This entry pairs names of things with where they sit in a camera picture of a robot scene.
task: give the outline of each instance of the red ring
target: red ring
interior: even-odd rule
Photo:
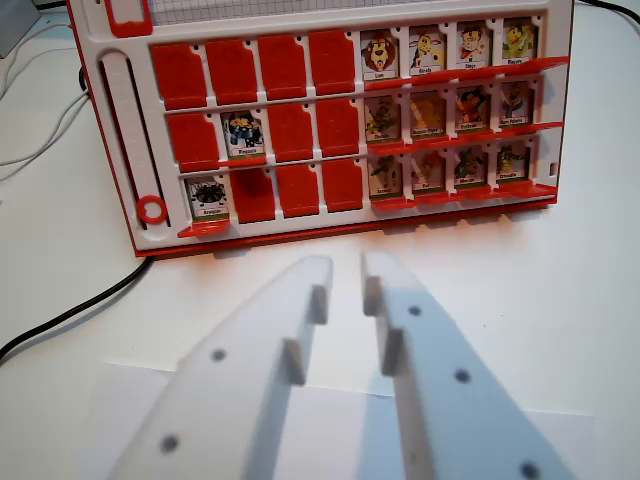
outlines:
[[[152,202],[160,207],[159,217],[150,217],[147,215],[147,204]],[[151,225],[158,225],[167,219],[167,205],[164,203],[164,200],[156,195],[147,195],[138,200],[136,212],[140,220],[144,223],[150,223]]]

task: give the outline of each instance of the guess who game board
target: guess who game board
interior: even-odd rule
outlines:
[[[69,0],[135,253],[555,203],[573,5],[500,5]]]

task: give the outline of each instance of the character card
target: character card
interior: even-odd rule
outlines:
[[[370,198],[402,195],[402,165],[393,155],[370,158],[368,164]]]
[[[473,70],[491,65],[490,30],[484,21],[458,23],[456,68]]]
[[[360,48],[365,81],[398,76],[398,40],[389,30],[362,32]]]
[[[409,58],[411,76],[439,72],[445,68],[447,36],[437,25],[409,29]]]
[[[509,18],[502,31],[502,58],[507,65],[518,65],[536,58],[537,28],[530,18]]]
[[[487,183],[487,154],[479,146],[467,147],[456,153],[457,165],[453,171],[456,188],[478,187]]]
[[[445,160],[436,152],[414,153],[411,156],[413,193],[433,193],[445,189]]]
[[[224,185],[213,175],[187,178],[185,181],[194,222],[229,218]]]
[[[400,108],[391,96],[364,99],[367,143],[400,139]]]
[[[531,90],[527,82],[503,83],[500,126],[531,123]]]
[[[444,135],[446,102],[438,92],[411,94],[411,136],[413,138]]]
[[[491,98],[483,87],[459,88],[456,104],[457,132],[489,128]]]
[[[526,180],[529,177],[529,152],[523,141],[503,143],[498,151],[498,183]]]
[[[250,111],[223,113],[221,117],[229,158],[264,154],[262,124]]]

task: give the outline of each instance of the grid panel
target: grid panel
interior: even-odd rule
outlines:
[[[417,3],[428,0],[148,0],[154,25]]]

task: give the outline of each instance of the white table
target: white table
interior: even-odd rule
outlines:
[[[17,66],[71,46],[70,31],[54,30],[26,46]],[[392,392],[361,308],[359,254],[375,248],[417,273],[523,409],[596,417],[601,478],[638,478],[639,47],[625,18],[576,7],[556,206],[157,262],[109,308],[20,353],[0,368],[0,476],[70,478],[85,418],[100,415],[88,410],[101,362],[173,368],[308,254],[335,261],[310,384]],[[61,51],[21,75],[0,103],[0,159],[40,144],[79,93],[78,68],[77,54]],[[49,152],[0,184],[0,200],[2,344],[139,264],[89,106]]]

